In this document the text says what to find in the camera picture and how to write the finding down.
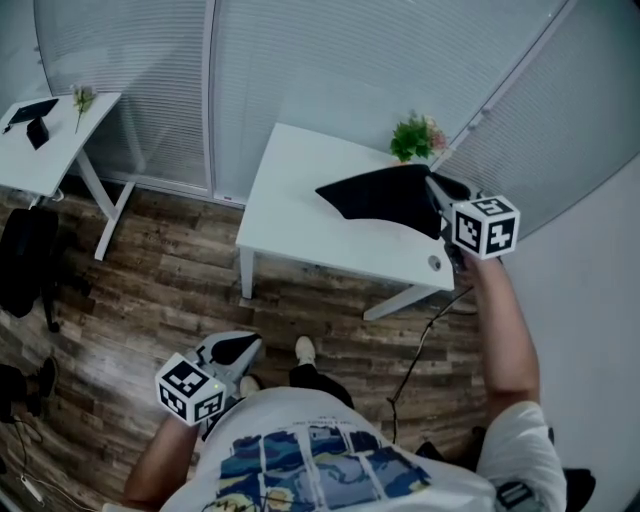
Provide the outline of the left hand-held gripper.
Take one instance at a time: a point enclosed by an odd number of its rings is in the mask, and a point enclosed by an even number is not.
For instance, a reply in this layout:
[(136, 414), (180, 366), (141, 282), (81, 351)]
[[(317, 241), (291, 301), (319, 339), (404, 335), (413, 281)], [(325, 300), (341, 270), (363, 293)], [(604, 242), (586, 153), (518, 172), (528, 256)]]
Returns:
[(249, 331), (228, 331), (208, 336), (203, 344), (175, 353), (155, 376), (158, 402), (188, 426), (213, 420), (238, 402), (238, 386), (262, 339)]

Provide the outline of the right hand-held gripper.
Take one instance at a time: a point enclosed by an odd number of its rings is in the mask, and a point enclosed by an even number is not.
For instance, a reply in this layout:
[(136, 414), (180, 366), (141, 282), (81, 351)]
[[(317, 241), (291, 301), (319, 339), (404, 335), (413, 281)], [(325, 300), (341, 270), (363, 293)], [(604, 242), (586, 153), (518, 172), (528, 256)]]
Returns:
[(442, 218), (440, 237), (455, 272), (466, 269), (463, 256), (499, 258), (515, 250), (520, 211), (504, 196), (487, 196), (464, 179), (432, 172), (426, 192)]

